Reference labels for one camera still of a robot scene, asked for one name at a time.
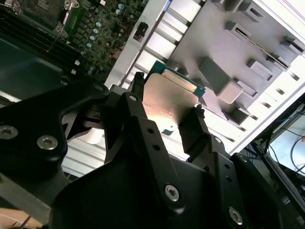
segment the black cable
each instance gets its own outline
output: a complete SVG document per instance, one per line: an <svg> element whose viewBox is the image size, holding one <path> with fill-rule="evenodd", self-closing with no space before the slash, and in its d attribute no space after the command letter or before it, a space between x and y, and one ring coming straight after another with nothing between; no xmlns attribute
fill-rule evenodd
<svg viewBox="0 0 305 229"><path fill-rule="evenodd" d="M269 145L268 147L270 147L270 148L272 149L272 151L273 151L273 153L274 153L274 156L275 156L275 158L276 158L276 161L278 162L278 164L280 164L279 160L277 159L277 155L276 155L276 153L275 153L275 150L272 148L271 145Z"/></svg>
<svg viewBox="0 0 305 229"><path fill-rule="evenodd" d="M305 137L305 136L302 136L301 138L297 139L296 142L294 143L294 145L292 146L291 150L290 150L290 160L291 160L292 164L294 165L294 167L295 167L297 170L299 170L299 168L295 165L295 162L294 162L294 159L293 159L293 152L294 152L295 145L296 145L300 140L302 140L303 137Z"/></svg>
<svg viewBox="0 0 305 229"><path fill-rule="evenodd" d="M253 154L253 155L256 156L256 157L258 156L257 153L255 153L254 151L248 149L247 147L245 147L244 150L247 151L247 152L249 152L249 153L251 153L251 154Z"/></svg>
<svg viewBox="0 0 305 229"><path fill-rule="evenodd" d="M295 132L293 132L293 131L291 131L291 130L288 130L288 129L285 129L285 128L282 128L283 130L286 130L286 131L288 131L288 132L290 132L290 133L292 133L292 134L294 134L294 135L296 135L296 136L299 136L299 137L303 137L303 135L298 135L297 133L295 133Z"/></svg>
<svg viewBox="0 0 305 229"><path fill-rule="evenodd" d="M267 150L269 149L270 140L271 140L271 137L272 137L272 135L273 135L273 129L274 129L274 127L272 126L272 127L270 128L270 135L269 135L269 137L268 137L268 139L267 139L267 141L266 141L266 145L265 145L265 149L264 149L263 155L266 155L266 154L267 154Z"/></svg>

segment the screw hole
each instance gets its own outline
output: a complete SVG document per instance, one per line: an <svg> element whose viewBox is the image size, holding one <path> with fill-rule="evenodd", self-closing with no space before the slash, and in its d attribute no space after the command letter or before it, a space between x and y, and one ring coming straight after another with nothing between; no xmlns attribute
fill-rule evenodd
<svg viewBox="0 0 305 229"><path fill-rule="evenodd" d="M151 129L151 128L147 128L147 131L148 131L149 133L151 133L151 134L154 133L153 129Z"/></svg>
<svg viewBox="0 0 305 229"><path fill-rule="evenodd" d="M156 144L153 144L152 146L155 150L160 150L160 146L156 145Z"/></svg>
<svg viewBox="0 0 305 229"><path fill-rule="evenodd" d="M227 181L229 181L230 183L232 183L232 182L233 182L233 180L232 180L230 177L226 176L225 178L226 178L226 179L227 179Z"/></svg>
<svg viewBox="0 0 305 229"><path fill-rule="evenodd" d="M134 97L133 95L130 95L129 98L130 98L131 100L133 100L133 101L137 101L137 98Z"/></svg>

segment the white metal panel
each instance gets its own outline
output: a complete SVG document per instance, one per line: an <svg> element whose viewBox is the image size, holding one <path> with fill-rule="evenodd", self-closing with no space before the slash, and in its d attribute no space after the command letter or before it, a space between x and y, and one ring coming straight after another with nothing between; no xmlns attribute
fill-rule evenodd
<svg viewBox="0 0 305 229"><path fill-rule="evenodd" d="M170 8L189 22L192 22L201 9L201 6L192 0L173 0Z"/></svg>
<svg viewBox="0 0 305 229"><path fill-rule="evenodd" d="M158 29L164 33L166 33L171 38L175 39L176 41L180 41L182 38L182 34L178 32L177 30L173 29L170 25L168 25L166 22L161 21L158 25Z"/></svg>
<svg viewBox="0 0 305 229"><path fill-rule="evenodd" d="M137 64L149 72L156 61L164 63L163 61L148 53L147 51L143 51L137 61Z"/></svg>
<svg viewBox="0 0 305 229"><path fill-rule="evenodd" d="M147 47L168 59L176 48L176 45L165 39L157 32L154 32L147 43Z"/></svg>
<svg viewBox="0 0 305 229"><path fill-rule="evenodd" d="M295 13L298 11L297 9L287 5L284 0L254 0L254 2L295 35L297 39L305 43L305 22L301 21Z"/></svg>
<svg viewBox="0 0 305 229"><path fill-rule="evenodd" d="M171 25L180 33L184 34L187 30L187 26L183 24L181 21L177 20L173 15L166 12L162 18L162 21L166 22L167 24Z"/></svg>

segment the green circuit board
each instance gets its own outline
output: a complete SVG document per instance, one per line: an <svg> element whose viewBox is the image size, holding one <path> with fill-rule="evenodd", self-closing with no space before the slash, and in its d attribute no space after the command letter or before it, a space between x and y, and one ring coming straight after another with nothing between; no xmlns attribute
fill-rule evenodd
<svg viewBox="0 0 305 229"><path fill-rule="evenodd" d="M80 1L65 26L66 43L81 53L78 71L105 82L143 9L142 0L110 0L98 8Z"/></svg>

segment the electronic component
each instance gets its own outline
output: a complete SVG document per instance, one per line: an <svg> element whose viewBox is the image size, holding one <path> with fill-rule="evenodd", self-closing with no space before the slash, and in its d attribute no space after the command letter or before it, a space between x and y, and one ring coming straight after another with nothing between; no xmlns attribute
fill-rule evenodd
<svg viewBox="0 0 305 229"><path fill-rule="evenodd" d="M77 34L75 35L75 38L78 39L78 40L80 40L80 39L81 39L81 35L80 35L79 33L77 33Z"/></svg>
<svg viewBox="0 0 305 229"><path fill-rule="evenodd" d="M84 30L81 29L81 28L78 28L78 29L77 29L77 32L80 33L80 34L83 34L83 33L84 33Z"/></svg>
<svg viewBox="0 0 305 229"><path fill-rule="evenodd" d="M81 22L79 27L84 30L87 26L84 23Z"/></svg>
<svg viewBox="0 0 305 229"><path fill-rule="evenodd" d="M121 3L118 5L118 7L120 10L123 10L125 8L124 4L121 4Z"/></svg>
<svg viewBox="0 0 305 229"><path fill-rule="evenodd" d="M83 17L81 21L82 21L83 23L87 24L87 23L88 23L88 21L89 21L89 19L88 19L88 18Z"/></svg>
<svg viewBox="0 0 305 229"><path fill-rule="evenodd" d="M58 24L64 0L25 0L22 9L25 14L32 16L33 19L41 21L51 28Z"/></svg>
<svg viewBox="0 0 305 229"><path fill-rule="evenodd" d="M90 18L90 17L91 17L91 14L90 14L88 11L86 11L85 14L84 14L84 16L85 16L86 18Z"/></svg>
<svg viewBox="0 0 305 229"><path fill-rule="evenodd" d="M73 43L74 43L74 44L79 44L79 43L80 43L80 41L79 41L79 40L77 40L76 38L74 38L74 39L73 39Z"/></svg>
<svg viewBox="0 0 305 229"><path fill-rule="evenodd" d="M96 26L97 28L100 28L100 27L102 26L102 24L100 24L99 22L97 22L97 23L95 23L95 26Z"/></svg>

